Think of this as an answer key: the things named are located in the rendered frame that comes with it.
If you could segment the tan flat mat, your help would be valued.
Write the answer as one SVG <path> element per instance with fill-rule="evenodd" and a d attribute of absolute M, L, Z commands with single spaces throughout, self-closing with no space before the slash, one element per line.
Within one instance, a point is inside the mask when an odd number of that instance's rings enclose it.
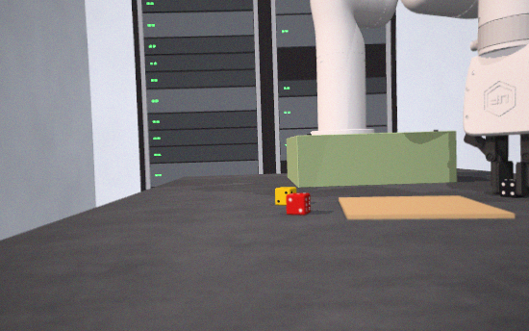
<path fill-rule="evenodd" d="M 347 219 L 515 218 L 515 214 L 452 196 L 339 197 Z"/>

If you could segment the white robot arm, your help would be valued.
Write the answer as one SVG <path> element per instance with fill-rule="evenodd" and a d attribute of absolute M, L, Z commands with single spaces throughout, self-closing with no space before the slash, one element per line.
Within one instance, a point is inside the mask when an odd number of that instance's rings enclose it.
<path fill-rule="evenodd" d="M 471 51 L 529 39 L 529 0 L 401 0 L 411 12 L 478 18 Z M 370 134 L 366 129 L 365 42 L 361 28 L 381 28 L 398 0 L 311 0 L 315 24 L 318 131 Z M 356 20 L 356 21 L 355 21 Z M 356 23 L 357 22 L 357 23 Z"/>

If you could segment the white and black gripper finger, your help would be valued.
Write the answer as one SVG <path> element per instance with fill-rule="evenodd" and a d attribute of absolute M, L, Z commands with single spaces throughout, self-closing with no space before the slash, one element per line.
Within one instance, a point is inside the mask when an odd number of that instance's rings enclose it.
<path fill-rule="evenodd" d="M 529 134 L 520 135 L 520 160 L 516 163 L 516 195 L 529 196 Z"/>
<path fill-rule="evenodd" d="M 465 134 L 464 142 L 477 147 L 491 162 L 492 193 L 500 194 L 500 180 L 514 179 L 514 163 L 509 161 L 509 135 L 486 136 L 484 139 Z"/>

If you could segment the red die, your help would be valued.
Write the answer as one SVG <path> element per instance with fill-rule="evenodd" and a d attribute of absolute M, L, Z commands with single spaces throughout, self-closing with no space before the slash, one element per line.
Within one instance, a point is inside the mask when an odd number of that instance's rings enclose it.
<path fill-rule="evenodd" d="M 286 196 L 287 214 L 304 216 L 311 211 L 309 193 L 291 193 Z"/>

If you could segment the black die with white pips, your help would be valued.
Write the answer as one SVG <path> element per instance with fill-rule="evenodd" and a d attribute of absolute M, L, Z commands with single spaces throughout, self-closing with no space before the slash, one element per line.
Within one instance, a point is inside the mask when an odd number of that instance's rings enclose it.
<path fill-rule="evenodd" d="M 516 195 L 516 180 L 500 180 L 500 196 L 504 197 L 522 197 Z"/>

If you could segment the yellow die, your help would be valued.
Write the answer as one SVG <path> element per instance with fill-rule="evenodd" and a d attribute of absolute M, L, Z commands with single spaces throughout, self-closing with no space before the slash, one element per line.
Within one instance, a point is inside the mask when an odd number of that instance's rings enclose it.
<path fill-rule="evenodd" d="M 275 189 L 275 204 L 287 206 L 286 196 L 291 193 L 296 193 L 296 188 L 282 187 Z"/>

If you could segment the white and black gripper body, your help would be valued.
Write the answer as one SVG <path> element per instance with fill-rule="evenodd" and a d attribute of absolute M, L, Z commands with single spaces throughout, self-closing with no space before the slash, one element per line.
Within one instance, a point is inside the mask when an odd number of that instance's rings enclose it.
<path fill-rule="evenodd" d="M 529 39 L 496 44 L 471 58 L 463 124 L 474 137 L 529 134 Z"/>

